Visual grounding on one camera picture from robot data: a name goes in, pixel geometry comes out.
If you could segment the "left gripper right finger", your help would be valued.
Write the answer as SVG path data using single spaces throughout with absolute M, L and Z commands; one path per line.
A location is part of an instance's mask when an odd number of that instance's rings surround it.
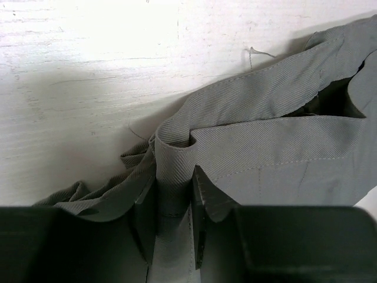
M 348 206 L 243 206 L 200 166 L 192 177 L 202 282 L 375 282 L 376 222 Z

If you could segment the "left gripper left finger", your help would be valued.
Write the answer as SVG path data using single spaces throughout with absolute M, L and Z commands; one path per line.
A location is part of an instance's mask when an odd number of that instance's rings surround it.
M 146 282 L 156 223 L 154 178 L 78 214 L 1 208 L 2 282 Z

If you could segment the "grey pleated skirt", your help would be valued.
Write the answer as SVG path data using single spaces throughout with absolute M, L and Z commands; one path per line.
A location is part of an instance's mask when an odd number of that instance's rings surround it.
M 76 182 L 39 204 L 110 221 L 155 183 L 149 282 L 199 281 L 195 165 L 241 203 L 358 203 L 376 186 L 376 17 L 315 33 L 298 54 L 195 91 L 121 160 L 126 171 L 100 189 Z

